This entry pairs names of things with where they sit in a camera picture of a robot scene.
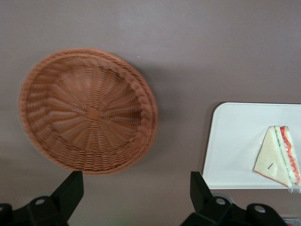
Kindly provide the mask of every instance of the wicker basket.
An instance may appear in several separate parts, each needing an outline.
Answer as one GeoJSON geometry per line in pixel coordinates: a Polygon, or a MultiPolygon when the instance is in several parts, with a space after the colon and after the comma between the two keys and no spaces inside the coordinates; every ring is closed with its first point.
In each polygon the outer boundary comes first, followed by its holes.
{"type": "Polygon", "coordinates": [[[137,163],[158,128],[145,79],[126,61],[93,48],[64,49],[40,61],[23,83],[20,116],[46,157],[94,175],[137,163]]]}

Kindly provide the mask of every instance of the white tray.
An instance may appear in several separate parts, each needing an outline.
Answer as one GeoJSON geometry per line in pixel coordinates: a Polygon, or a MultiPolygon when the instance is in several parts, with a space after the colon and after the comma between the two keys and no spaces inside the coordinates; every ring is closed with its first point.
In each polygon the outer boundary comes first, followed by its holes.
{"type": "Polygon", "coordinates": [[[288,126],[301,160],[301,105],[223,103],[213,114],[203,177],[210,189],[286,188],[253,172],[269,126],[288,126]]]}

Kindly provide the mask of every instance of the woven basket rim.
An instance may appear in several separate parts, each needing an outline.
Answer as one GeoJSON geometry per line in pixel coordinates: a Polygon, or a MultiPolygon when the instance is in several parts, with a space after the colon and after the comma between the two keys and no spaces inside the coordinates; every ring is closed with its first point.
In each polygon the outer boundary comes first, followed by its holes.
{"type": "Polygon", "coordinates": [[[21,119],[23,129],[25,130],[26,135],[28,136],[29,140],[33,143],[33,145],[36,147],[36,149],[39,150],[45,157],[50,159],[52,162],[64,167],[65,169],[68,169],[68,170],[81,170],[85,174],[89,174],[89,175],[110,174],[110,173],[123,171],[123,170],[131,167],[132,165],[137,163],[143,156],[145,156],[145,154],[148,152],[151,145],[153,144],[154,139],[155,139],[155,137],[157,135],[157,132],[158,132],[158,107],[157,107],[157,104],[156,104],[155,97],[154,97],[154,95],[152,93],[152,90],[150,89],[147,81],[127,61],[115,56],[112,53],[108,53],[104,50],[100,50],[100,49],[97,49],[97,48],[67,48],[67,49],[62,49],[62,50],[58,50],[58,51],[55,51],[55,52],[49,54],[48,56],[46,56],[42,60],[40,60],[38,63],[36,63],[31,68],[31,70],[28,72],[27,76],[25,77],[25,79],[22,83],[20,98],[19,98],[19,115],[20,115],[20,119],[21,119]],[[149,147],[147,148],[147,151],[144,154],[141,154],[138,158],[135,159],[135,162],[133,164],[128,164],[128,162],[125,162],[125,163],[123,163],[123,164],[121,164],[121,165],[119,165],[119,166],[117,166],[113,169],[108,169],[106,171],[76,169],[76,168],[74,168],[74,166],[71,166],[71,165],[66,164],[65,162],[59,161],[54,156],[50,155],[47,151],[45,151],[43,146],[39,142],[39,139],[37,139],[36,136],[34,135],[34,133],[32,132],[30,124],[29,124],[29,122],[27,121],[27,118],[26,118],[26,98],[27,98],[27,96],[30,92],[29,87],[30,87],[31,83],[35,80],[35,78],[39,75],[39,72],[41,70],[43,70],[43,68],[45,68],[47,65],[50,65],[51,63],[58,60],[59,58],[67,57],[66,55],[68,53],[72,53],[72,52],[83,52],[83,54],[88,53],[88,54],[94,55],[96,58],[101,59],[97,55],[97,54],[100,54],[100,55],[104,55],[106,57],[109,57],[111,59],[114,59],[118,63],[126,65],[127,68],[131,71],[131,73],[135,74],[135,76],[138,76],[139,80],[141,80],[143,82],[143,85],[146,87],[146,89],[148,91],[147,95],[148,95],[148,98],[149,98],[149,101],[150,101],[150,104],[151,104],[151,107],[152,107],[152,112],[153,112],[153,117],[154,117],[153,118],[153,123],[152,123],[152,133],[149,136],[149,140],[148,140],[148,143],[150,143],[150,145],[149,145],[149,147]]]}

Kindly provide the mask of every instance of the brown surface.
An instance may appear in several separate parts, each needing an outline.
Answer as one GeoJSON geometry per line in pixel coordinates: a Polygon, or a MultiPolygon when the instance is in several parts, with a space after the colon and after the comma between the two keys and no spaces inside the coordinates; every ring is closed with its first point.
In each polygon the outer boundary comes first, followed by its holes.
{"type": "MultiPolygon", "coordinates": [[[[71,226],[176,226],[193,206],[214,108],[224,101],[300,103],[299,0],[0,1],[0,200],[21,206],[69,174],[41,156],[18,116],[24,75],[58,49],[94,47],[133,65],[158,103],[158,135],[133,167],[84,176],[71,226]]],[[[301,217],[284,190],[222,190],[301,217]]]]}
{"type": "Polygon", "coordinates": [[[22,86],[20,116],[46,157],[92,175],[137,163],[158,128],[145,79],[126,61],[92,48],[60,50],[37,63],[22,86]]]}

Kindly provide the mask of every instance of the bread slice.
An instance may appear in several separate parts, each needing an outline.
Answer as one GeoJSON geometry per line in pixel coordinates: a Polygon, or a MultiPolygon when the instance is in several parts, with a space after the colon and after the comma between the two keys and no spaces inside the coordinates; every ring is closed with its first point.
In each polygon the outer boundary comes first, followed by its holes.
{"type": "Polygon", "coordinates": [[[268,128],[254,171],[289,188],[300,185],[300,170],[287,126],[268,128]]]}

